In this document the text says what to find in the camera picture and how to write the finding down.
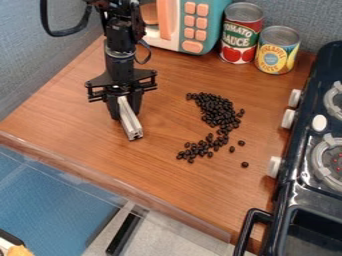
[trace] tomato sauce can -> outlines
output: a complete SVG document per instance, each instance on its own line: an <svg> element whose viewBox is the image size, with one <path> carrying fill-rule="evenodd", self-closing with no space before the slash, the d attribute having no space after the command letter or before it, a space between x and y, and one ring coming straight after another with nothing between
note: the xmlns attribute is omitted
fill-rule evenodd
<svg viewBox="0 0 342 256"><path fill-rule="evenodd" d="M220 57L234 64L253 61L263 21L263 11L255 4L241 2L228 5Z"/></svg>
<svg viewBox="0 0 342 256"><path fill-rule="evenodd" d="M300 36L292 28L271 26L260 34L255 65L268 74L280 75L292 70L300 46Z"/></svg>

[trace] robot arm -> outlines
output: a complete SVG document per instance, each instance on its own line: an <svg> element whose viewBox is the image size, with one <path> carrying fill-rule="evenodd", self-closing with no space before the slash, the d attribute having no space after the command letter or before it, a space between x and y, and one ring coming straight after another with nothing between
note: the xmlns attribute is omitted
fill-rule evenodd
<svg viewBox="0 0 342 256"><path fill-rule="evenodd" d="M92 7L100 13L105 36L106 71L87 81L89 102L104 101L111 117L121 120L130 140L141 138L142 127L136 117L140 112L143 94L157 89L155 70L134 68L134 60L145 64L151 57L148 45L143 41L145 23L138 0L84 0L84 15L73 28L51 31L48 23L47 0L40 0L43 28L53 37L67 36L84 29ZM142 62L136 59L136 45L148 48L149 55Z"/></svg>

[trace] gray fabric wall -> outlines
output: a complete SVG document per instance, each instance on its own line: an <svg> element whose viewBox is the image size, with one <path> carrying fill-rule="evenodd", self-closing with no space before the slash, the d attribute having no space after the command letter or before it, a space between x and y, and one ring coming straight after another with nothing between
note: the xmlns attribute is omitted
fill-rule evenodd
<svg viewBox="0 0 342 256"><path fill-rule="evenodd" d="M77 24L85 7L81 0L49 0L49 4L51 27L58 29ZM39 0L0 0L0 120L101 33L94 11L86 30L52 38L40 24Z"/></svg>
<svg viewBox="0 0 342 256"><path fill-rule="evenodd" d="M317 52L324 44L342 40L342 0L248 0L265 13L266 26L296 29L302 50Z"/></svg>

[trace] pile of coffee beans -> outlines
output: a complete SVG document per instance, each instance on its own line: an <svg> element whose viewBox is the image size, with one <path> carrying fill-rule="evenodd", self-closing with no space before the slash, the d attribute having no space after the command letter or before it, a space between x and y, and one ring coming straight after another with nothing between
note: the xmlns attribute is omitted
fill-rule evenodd
<svg viewBox="0 0 342 256"><path fill-rule="evenodd" d="M216 130L216 137L214 134L209 133L205 139L197 143L186 142L184 144L185 149L178 153L177 159L184 159L192 164L195 162L196 157L207 156L212 158L214 152L219 151L220 148L228 144L229 134L234 129L240 127L241 118L245 114L245 110L240 109L239 112L236 112L233 102L211 93L188 93L186 99L194 100L196 105L201 108L201 119L203 122L211 128L218 128ZM240 141L239 145L243 146L242 144L245 145L245 142ZM233 153L235 148L230 147L229 151Z"/></svg>

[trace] stove knob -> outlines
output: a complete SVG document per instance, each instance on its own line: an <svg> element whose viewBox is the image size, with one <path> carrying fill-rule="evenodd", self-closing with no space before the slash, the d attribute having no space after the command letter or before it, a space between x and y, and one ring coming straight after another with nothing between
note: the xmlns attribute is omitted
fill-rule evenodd
<svg viewBox="0 0 342 256"><path fill-rule="evenodd" d="M283 121L281 122L281 127L285 129L291 129L295 114L296 114L296 111L292 109L286 109L284 117L283 117Z"/></svg>
<svg viewBox="0 0 342 256"><path fill-rule="evenodd" d="M278 176L280 164L281 164L281 157L279 156L272 156L270 162L268 164L267 176L275 179Z"/></svg>
<svg viewBox="0 0 342 256"><path fill-rule="evenodd" d="M316 115L314 119L312 119L312 128L316 132L322 132L327 127L328 121L323 115Z"/></svg>
<svg viewBox="0 0 342 256"><path fill-rule="evenodd" d="M289 107L296 108L298 106L300 96L302 94L301 90L293 89L289 98Z"/></svg>

